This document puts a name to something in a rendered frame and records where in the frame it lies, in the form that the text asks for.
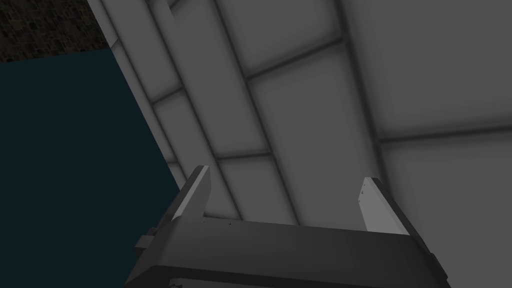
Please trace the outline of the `grey panelled door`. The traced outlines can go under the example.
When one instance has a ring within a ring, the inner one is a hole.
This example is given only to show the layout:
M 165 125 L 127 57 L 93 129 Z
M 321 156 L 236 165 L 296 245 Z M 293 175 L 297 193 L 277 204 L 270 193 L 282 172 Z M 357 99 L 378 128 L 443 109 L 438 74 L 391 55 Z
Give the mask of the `grey panelled door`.
M 452 288 L 512 288 L 512 0 L 87 0 L 209 217 L 364 230 L 389 190 Z

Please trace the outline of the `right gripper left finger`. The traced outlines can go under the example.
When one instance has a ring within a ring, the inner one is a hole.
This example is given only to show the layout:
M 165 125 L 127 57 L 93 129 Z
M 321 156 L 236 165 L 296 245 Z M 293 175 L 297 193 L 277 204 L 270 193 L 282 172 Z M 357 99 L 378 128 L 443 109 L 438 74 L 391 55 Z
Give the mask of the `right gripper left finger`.
M 158 226 L 163 227 L 177 217 L 203 217 L 211 187 L 210 167 L 198 165 L 163 215 Z

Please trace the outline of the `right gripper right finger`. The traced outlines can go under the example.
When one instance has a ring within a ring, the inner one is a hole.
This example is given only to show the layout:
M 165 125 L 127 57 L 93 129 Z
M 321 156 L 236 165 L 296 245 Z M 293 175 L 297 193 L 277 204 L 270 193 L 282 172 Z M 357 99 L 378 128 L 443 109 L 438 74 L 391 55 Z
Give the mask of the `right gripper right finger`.
M 378 178 L 364 178 L 358 203 L 367 231 L 408 235 L 421 240 L 417 230 Z

